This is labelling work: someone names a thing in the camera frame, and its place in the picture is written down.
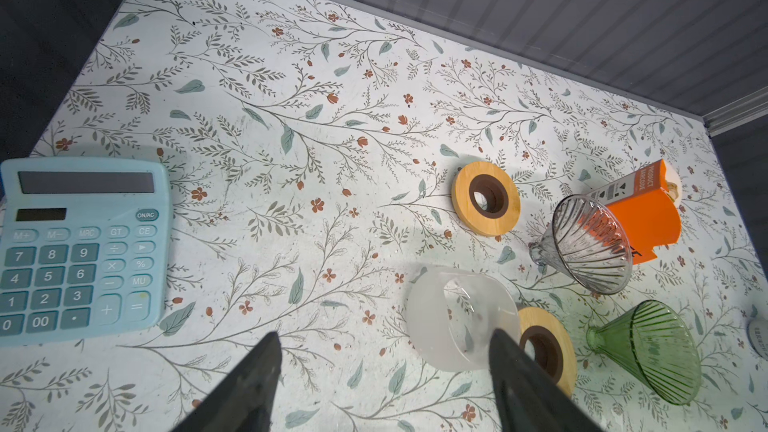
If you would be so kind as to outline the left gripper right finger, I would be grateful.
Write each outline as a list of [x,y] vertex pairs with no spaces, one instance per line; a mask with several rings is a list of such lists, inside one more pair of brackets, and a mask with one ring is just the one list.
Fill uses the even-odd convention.
[[489,367],[502,431],[600,429],[501,329],[490,340]]

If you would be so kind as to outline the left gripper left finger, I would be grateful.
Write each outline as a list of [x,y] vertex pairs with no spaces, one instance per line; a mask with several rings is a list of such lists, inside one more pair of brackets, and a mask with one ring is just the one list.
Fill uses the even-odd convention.
[[270,332],[173,432],[269,431],[281,364],[279,335]]

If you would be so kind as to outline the green glass dripper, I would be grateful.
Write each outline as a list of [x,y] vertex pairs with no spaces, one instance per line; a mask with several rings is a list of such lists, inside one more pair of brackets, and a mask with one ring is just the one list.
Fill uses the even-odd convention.
[[687,405],[698,394],[701,359],[682,318],[665,303],[645,300],[586,333],[588,347],[609,357],[664,401]]

